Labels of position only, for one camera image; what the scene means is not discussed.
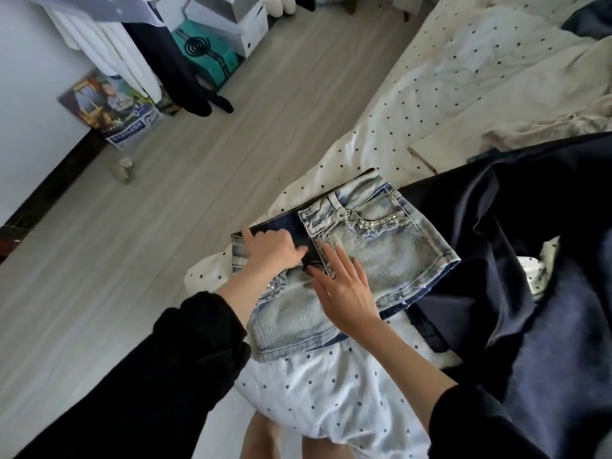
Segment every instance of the gray floor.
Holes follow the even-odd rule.
[[[0,458],[87,393],[186,297],[186,270],[353,127],[422,18],[405,24],[384,0],[354,16],[300,10],[224,88],[234,114],[162,123],[128,186],[109,175],[111,152],[86,170],[0,266]],[[252,412],[232,391],[195,457],[237,457]]]

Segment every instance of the white bedsheet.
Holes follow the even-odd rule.
[[[473,125],[468,111],[490,101],[490,95],[500,93],[498,89],[527,69],[554,62],[561,51],[589,49],[592,40],[562,32],[550,23],[565,19],[588,1],[441,0],[354,130],[289,185],[257,222],[370,167],[379,168],[381,176],[399,188],[433,175],[430,168],[440,171],[463,164],[466,154],[434,154],[439,149],[417,143],[430,135],[452,136],[439,130],[448,129],[460,116]],[[503,96],[496,98],[498,106],[514,101],[516,106],[530,106],[529,95],[515,97],[505,88]],[[558,104],[554,99],[549,102]],[[415,154],[410,148],[415,144],[427,149],[425,154],[420,150]],[[228,247],[193,266],[185,277],[187,291],[214,290],[227,280],[230,256]],[[459,362],[451,352],[434,354],[404,313],[389,321],[437,366]],[[286,361],[250,361],[236,389],[259,411],[305,436],[347,443],[369,457],[426,457],[428,439],[414,413],[378,363],[351,340]]]

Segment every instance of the bare leg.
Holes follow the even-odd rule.
[[[240,459],[280,459],[280,426],[256,412],[242,442]]]
[[[302,459],[354,459],[351,447],[328,438],[302,438]]]

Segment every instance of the colorful poster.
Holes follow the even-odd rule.
[[[59,102],[119,149],[133,144],[159,118],[155,103],[119,76],[94,70],[63,93]]]

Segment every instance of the black sleeve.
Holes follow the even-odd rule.
[[[509,421],[501,403],[474,386],[442,394],[429,423],[430,459],[457,457],[546,459]]]
[[[168,308],[153,332],[17,457],[190,458],[208,412],[250,356],[216,294]]]

